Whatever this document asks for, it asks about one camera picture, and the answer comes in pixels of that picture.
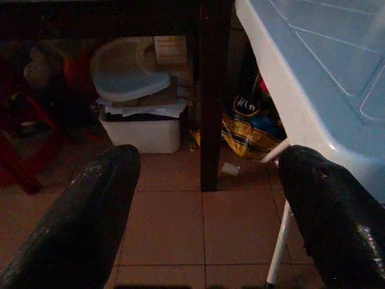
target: dark wooden table leg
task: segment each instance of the dark wooden table leg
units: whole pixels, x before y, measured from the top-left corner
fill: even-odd
[[[217,190],[223,94],[227,91],[231,0],[200,1],[200,97],[202,191]]]

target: red chair leg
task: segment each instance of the red chair leg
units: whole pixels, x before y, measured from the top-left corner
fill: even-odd
[[[21,157],[12,149],[7,139],[0,133],[0,166],[15,178],[19,186],[28,194],[38,192],[42,185],[26,169]]]

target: small white paper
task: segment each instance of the small white paper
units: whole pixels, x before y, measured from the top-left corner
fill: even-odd
[[[221,171],[228,174],[228,175],[237,176],[240,169],[241,169],[241,167],[239,167],[239,166],[225,162],[223,164]]]

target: clutter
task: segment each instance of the clutter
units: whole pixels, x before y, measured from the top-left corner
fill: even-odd
[[[96,50],[91,75],[100,97],[125,102],[153,95],[170,86],[166,71],[146,69],[145,50],[152,37],[126,37],[109,42]]]
[[[158,64],[175,65],[187,62],[186,37],[154,36]]]
[[[131,37],[95,52],[91,71],[100,96],[99,121],[114,145],[129,143],[140,153],[172,153],[180,144],[180,114],[193,104],[193,86],[186,85],[191,79],[186,68],[176,69],[187,76],[181,78],[159,70],[151,46],[151,37]]]
[[[237,96],[224,107],[222,136],[241,157],[260,160],[286,137],[261,76],[249,97]]]
[[[224,173],[226,173],[228,175],[237,176],[240,169],[241,169],[240,166],[236,166],[234,164],[230,164],[228,162],[225,162],[223,164],[221,172],[224,172]]]

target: white metal table leg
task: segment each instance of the white metal table leg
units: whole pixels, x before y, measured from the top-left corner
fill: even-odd
[[[276,248],[274,249],[273,258],[271,260],[269,274],[267,276],[265,288],[274,288],[276,285],[279,266],[282,261],[283,252],[285,251],[286,239],[288,238],[290,221],[291,221],[291,208],[289,202],[285,201],[285,208],[283,209],[281,227],[279,229]]]

